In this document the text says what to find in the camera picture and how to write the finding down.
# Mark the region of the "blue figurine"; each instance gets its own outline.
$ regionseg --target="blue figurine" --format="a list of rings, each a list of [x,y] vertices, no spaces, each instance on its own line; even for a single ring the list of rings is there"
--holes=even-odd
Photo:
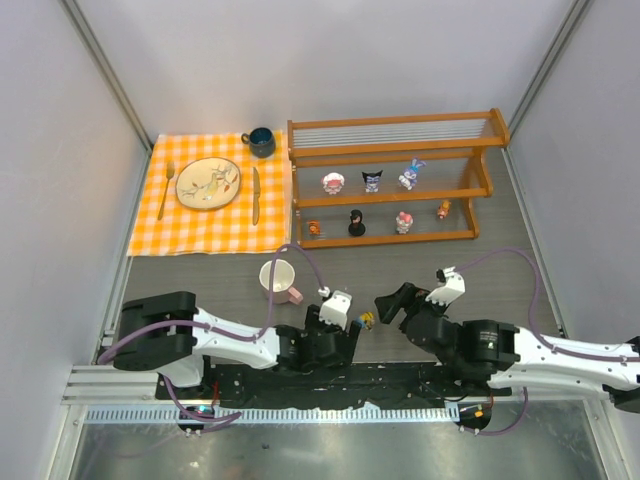
[[[423,162],[422,160],[418,160],[414,158],[411,160],[411,165],[409,165],[406,170],[398,177],[398,181],[400,185],[405,187],[407,190],[411,190],[416,183],[418,183],[418,170],[421,167],[424,167],[427,162]]]

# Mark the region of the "mug handle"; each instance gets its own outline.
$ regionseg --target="mug handle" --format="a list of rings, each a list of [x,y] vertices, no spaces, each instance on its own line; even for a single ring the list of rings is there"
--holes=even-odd
[[[289,288],[289,290],[287,290],[287,292],[289,292],[289,301],[295,305],[300,305],[302,303],[302,294],[296,290],[295,288],[291,287]]]

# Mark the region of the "fork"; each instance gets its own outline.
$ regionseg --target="fork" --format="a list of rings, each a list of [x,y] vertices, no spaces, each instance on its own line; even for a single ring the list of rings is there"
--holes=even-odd
[[[173,178],[176,173],[175,166],[173,162],[169,162],[167,164],[167,184],[164,187],[164,195],[162,196],[162,203],[160,204],[160,211],[158,212],[158,220],[162,220],[164,216],[164,203],[167,201],[167,191],[169,190],[169,181]]]

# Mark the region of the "figurine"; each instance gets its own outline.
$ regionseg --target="figurine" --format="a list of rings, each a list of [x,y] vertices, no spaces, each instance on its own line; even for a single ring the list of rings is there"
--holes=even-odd
[[[329,195],[335,195],[344,186],[344,177],[339,173],[333,172],[322,178],[322,186],[324,191]]]
[[[440,206],[438,207],[438,218],[440,220],[444,220],[449,215],[449,210],[451,209],[451,202],[449,200],[443,200]]]
[[[380,177],[382,177],[382,170],[375,173],[362,172],[362,178],[364,179],[364,191],[367,193],[377,192],[378,185],[380,185]]]
[[[366,328],[367,330],[371,330],[373,328],[373,324],[376,323],[375,317],[371,312],[364,312],[362,315],[355,320],[356,325],[359,325],[360,328]]]
[[[398,177],[398,181],[400,185],[405,187],[407,190],[411,190],[415,187],[416,183],[418,183],[418,170],[421,167],[424,167],[427,162],[423,162],[422,160],[418,160],[414,158],[411,160],[411,165],[409,165],[406,170]]]
[[[349,224],[349,233],[354,237],[364,235],[367,229],[362,223],[362,212],[360,210],[351,210],[351,223]]]
[[[413,225],[413,217],[405,212],[400,212],[396,217],[396,230],[398,233],[405,234]]]
[[[307,222],[307,224],[309,225],[309,235],[315,237],[322,233],[322,231],[320,230],[320,223],[318,223],[317,220],[311,220]]]

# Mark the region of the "gold knife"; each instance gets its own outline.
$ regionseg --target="gold knife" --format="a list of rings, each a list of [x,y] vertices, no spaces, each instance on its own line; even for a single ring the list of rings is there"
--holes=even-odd
[[[253,224],[257,225],[260,219],[260,176],[258,169],[253,167]]]

